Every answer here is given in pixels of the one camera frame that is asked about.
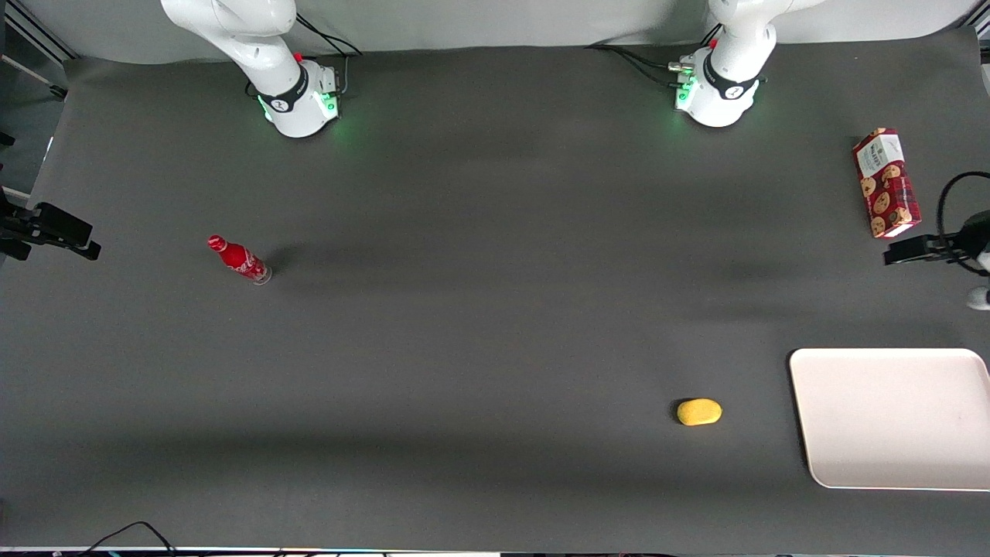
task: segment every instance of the bottle cap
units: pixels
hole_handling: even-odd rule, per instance
[[[227,240],[224,240],[220,236],[214,234],[210,236],[210,239],[206,241],[206,245],[210,246],[210,249],[214,252],[222,252],[227,249]]]

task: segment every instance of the white tray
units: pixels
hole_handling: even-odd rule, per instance
[[[819,484],[990,490],[990,378],[973,352],[805,348],[790,368]]]

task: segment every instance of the red coca-cola bottle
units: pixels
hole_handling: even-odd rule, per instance
[[[231,244],[216,235],[210,236],[206,243],[220,254],[224,265],[238,275],[253,280],[255,284],[265,284],[271,279],[271,269],[241,244]]]

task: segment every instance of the yellow sponge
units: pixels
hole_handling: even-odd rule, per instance
[[[722,417],[722,407],[710,398],[694,398],[677,406],[677,419],[684,425],[715,423]]]

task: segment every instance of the black strap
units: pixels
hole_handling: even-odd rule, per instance
[[[719,94],[726,100],[736,100],[742,97],[759,79],[759,76],[754,77],[753,79],[747,79],[746,81],[732,81],[731,79],[725,79],[724,77],[718,75],[712,67],[712,53],[708,53],[708,55],[705,56],[705,62],[702,64],[702,70],[705,74],[705,79],[711,83],[713,87],[718,89]]]
[[[280,95],[265,95],[258,92],[257,96],[271,107],[275,112],[289,112],[296,105],[296,101],[302,98],[309,86],[309,71],[302,65],[299,66],[299,80],[296,84]]]

